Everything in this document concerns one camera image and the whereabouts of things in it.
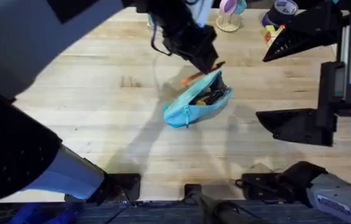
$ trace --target tape roll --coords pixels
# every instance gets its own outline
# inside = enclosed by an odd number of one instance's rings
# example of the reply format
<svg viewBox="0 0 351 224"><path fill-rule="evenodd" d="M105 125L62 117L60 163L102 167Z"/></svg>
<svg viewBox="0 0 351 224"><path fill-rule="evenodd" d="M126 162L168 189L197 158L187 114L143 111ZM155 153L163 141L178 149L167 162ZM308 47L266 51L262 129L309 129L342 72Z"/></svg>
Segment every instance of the tape roll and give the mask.
<svg viewBox="0 0 351 224"><path fill-rule="evenodd" d="M264 22L279 27L281 24L285 24L287 21L292 19L297 13L299 6L292 0L275 0L271 9L266 13L263 18Z"/></svg>
<svg viewBox="0 0 351 224"><path fill-rule="evenodd" d="M279 25L271 22L268 19L268 12L264 15L263 20L261 21L261 24L263 25L263 27L272 25L272 26L274 26L275 29L279 29Z"/></svg>

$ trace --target cable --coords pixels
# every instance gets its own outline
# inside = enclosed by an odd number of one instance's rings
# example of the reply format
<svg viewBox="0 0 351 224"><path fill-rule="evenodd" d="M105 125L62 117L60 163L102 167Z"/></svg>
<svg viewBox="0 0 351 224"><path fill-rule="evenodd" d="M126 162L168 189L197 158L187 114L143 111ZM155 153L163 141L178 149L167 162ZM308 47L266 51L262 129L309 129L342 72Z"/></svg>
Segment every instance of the cable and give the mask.
<svg viewBox="0 0 351 224"><path fill-rule="evenodd" d="M230 207L230 208L233 208L235 209L238 213L239 211L244 211L245 213L249 214L251 217L253 218L257 218L259 220L262 220L261 217L255 215L254 213L250 212L249 210L233 203L233 202L221 202L219 204L216 205L215 209L213 209L213 212L214 212L214 215L218 216L218 213L219 213L219 210L221 209L221 206L226 206L226 207Z"/></svg>
<svg viewBox="0 0 351 224"><path fill-rule="evenodd" d="M129 208L130 206L126 206L125 208L119 210L116 214L114 214L112 216L112 218L110 218L108 221L105 222L105 224L109 224L110 222L112 222L117 216L119 216L120 214L122 214L125 210L127 210L127 208Z"/></svg>
<svg viewBox="0 0 351 224"><path fill-rule="evenodd" d="M165 53L161 50L159 50L156 46L155 46L155 38L156 38L156 31L157 31L157 24L156 24L156 21L155 19L152 17L152 16L149 16L151 19L152 19L152 23L153 23L153 34L152 34L152 37L151 37L151 47L157 51L157 52L160 52L162 54L165 54L167 56L171 56L172 55L172 52L169 52L169 53Z"/></svg>

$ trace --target sticker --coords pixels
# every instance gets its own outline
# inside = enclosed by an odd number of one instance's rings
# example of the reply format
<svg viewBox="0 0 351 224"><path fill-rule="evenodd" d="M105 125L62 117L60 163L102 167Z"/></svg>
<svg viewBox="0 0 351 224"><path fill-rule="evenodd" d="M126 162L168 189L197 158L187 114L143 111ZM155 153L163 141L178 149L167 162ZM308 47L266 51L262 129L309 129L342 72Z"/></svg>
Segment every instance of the sticker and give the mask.
<svg viewBox="0 0 351 224"><path fill-rule="evenodd" d="M295 15L299 7L292 0L276 0L274 3L275 9L285 15Z"/></svg>
<svg viewBox="0 0 351 224"><path fill-rule="evenodd" d="M336 202L335 200L332 200L328 197L325 197L323 195L317 195L318 202L326 205L330 208L333 208L334 210L337 210L339 212L342 212L346 215L351 215L350 213L350 208L348 206L343 205L342 203Z"/></svg>

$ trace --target wooden tabletop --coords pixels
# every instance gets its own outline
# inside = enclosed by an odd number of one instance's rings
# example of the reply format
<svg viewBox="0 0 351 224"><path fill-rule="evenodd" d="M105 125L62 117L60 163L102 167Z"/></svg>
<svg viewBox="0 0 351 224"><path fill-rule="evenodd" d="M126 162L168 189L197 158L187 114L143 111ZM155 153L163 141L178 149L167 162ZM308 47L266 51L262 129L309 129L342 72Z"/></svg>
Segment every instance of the wooden tabletop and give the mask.
<svg viewBox="0 0 351 224"><path fill-rule="evenodd" d="M172 128L163 106L197 70L178 56L154 51L147 16L125 9L69 47L19 95L16 106L55 131L65 145L109 173L137 172L141 200L182 198L187 183L200 183L216 198L240 198L230 185L244 172L282 171L297 161L325 167L351 183L351 119L339 119L334 147L274 140L255 111L315 108L322 62L319 47L269 63L259 16L248 9L244 27L217 30L215 48L223 79L234 90L229 104L189 128ZM213 10L210 24L214 25ZM156 45L163 49L161 38ZM63 195L28 190L2 202L62 201Z"/></svg>

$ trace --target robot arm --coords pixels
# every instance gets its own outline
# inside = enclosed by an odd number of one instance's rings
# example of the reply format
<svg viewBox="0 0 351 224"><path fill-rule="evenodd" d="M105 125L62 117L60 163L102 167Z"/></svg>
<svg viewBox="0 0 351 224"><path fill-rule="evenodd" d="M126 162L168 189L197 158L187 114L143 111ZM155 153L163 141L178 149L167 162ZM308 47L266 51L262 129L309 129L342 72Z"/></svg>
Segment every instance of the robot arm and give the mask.
<svg viewBox="0 0 351 224"><path fill-rule="evenodd" d="M14 98L68 46L132 4L162 27L171 53L206 73L218 57L213 27L201 24L211 2L199 0L192 15L184 0L0 0L0 95Z"/></svg>
<svg viewBox="0 0 351 224"><path fill-rule="evenodd" d="M246 199L301 202L351 223L351 184L309 162L278 174L243 174L235 183Z"/></svg>

